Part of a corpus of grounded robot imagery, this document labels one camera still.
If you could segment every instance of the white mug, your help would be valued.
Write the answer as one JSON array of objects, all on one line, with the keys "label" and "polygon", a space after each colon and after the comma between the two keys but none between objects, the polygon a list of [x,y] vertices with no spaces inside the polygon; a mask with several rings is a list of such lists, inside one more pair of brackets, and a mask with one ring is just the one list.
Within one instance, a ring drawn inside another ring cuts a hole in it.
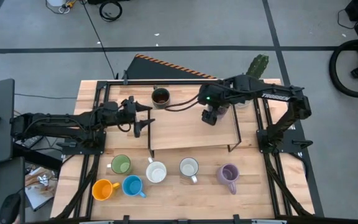
[{"label": "white mug", "polygon": [[149,157],[149,166],[146,169],[146,177],[152,183],[159,183],[167,176],[167,168],[162,162],[153,161]]},{"label": "white mug", "polygon": [[198,172],[198,162],[193,158],[184,158],[180,162],[180,172],[186,176],[190,177],[193,183],[197,183],[196,174]]}]

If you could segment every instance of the purple mug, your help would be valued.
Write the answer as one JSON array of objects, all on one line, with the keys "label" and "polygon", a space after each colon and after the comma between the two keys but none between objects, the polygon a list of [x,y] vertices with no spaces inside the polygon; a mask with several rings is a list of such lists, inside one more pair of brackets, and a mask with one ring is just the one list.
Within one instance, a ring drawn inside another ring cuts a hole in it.
[{"label": "purple mug", "polygon": [[229,187],[230,193],[236,194],[236,180],[239,178],[239,169],[234,164],[224,164],[216,172],[216,177],[221,184]]}]

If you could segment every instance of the orange mug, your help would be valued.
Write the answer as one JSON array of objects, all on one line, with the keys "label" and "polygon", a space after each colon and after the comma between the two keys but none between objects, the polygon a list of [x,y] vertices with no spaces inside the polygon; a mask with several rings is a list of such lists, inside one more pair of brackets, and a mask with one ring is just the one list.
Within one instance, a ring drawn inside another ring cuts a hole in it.
[{"label": "orange mug", "polygon": [[92,187],[92,195],[96,200],[107,200],[116,193],[120,187],[119,183],[111,183],[110,180],[101,179],[96,181]]}]

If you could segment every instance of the hazard stripe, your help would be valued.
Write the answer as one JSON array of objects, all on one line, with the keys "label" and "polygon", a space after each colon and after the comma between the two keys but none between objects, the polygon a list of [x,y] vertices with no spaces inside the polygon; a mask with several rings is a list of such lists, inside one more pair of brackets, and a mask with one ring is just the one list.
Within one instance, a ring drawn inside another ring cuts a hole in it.
[{"label": "hazard stripe", "polygon": [[215,78],[211,75],[207,75],[205,73],[202,73],[202,72],[197,72],[197,71],[194,71],[192,69],[189,69],[189,68],[185,68],[183,66],[180,66],[180,65],[175,65],[175,64],[172,64],[172,63],[169,63],[169,62],[164,62],[163,60],[159,60],[159,59],[156,59],[156,58],[152,58],[152,57],[148,57],[146,55],[142,55],[142,54],[136,54],[135,57],[139,57],[139,58],[143,58],[143,59],[146,59],[146,60],[150,60],[151,62],[155,62],[155,63],[160,63],[162,65],[165,65],[165,66],[169,66],[169,67],[172,67],[172,68],[175,68],[175,69],[180,69],[184,72],[188,72],[188,73],[192,73],[194,75],[197,75],[197,76],[202,76],[202,77],[205,77],[205,78]]}]

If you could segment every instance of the blue mug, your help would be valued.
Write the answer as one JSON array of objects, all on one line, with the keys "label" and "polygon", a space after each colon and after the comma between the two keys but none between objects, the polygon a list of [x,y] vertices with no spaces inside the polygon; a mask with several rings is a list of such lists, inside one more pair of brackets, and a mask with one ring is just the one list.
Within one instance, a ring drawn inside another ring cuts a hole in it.
[{"label": "blue mug", "polygon": [[140,177],[136,175],[130,175],[124,179],[122,183],[122,191],[128,196],[140,195],[146,198],[146,194],[142,192],[143,183]]}]

